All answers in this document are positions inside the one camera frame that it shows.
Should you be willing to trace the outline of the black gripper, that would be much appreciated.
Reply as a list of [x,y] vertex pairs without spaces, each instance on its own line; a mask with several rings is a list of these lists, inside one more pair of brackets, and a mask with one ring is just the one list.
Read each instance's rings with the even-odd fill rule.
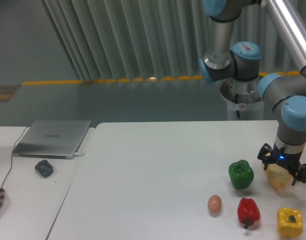
[[306,183],[306,163],[301,164],[300,158],[304,150],[304,144],[290,145],[275,141],[273,149],[265,143],[259,150],[257,159],[263,164],[266,171],[271,164],[276,164],[288,171],[293,177],[291,183],[295,186],[297,182]]

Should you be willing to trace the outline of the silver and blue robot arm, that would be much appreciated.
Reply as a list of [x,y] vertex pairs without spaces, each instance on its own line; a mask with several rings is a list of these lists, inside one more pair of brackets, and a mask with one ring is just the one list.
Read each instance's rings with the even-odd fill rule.
[[[260,77],[259,48],[245,41],[229,46],[235,20],[243,8],[255,4],[268,13],[299,75]],[[202,5],[211,20],[210,46],[199,60],[202,77],[257,85],[258,96],[278,121],[274,145],[263,145],[258,159],[265,168],[275,164],[286,169],[294,183],[306,183],[306,164],[300,163],[306,144],[306,26],[299,12],[288,0],[205,0]]]

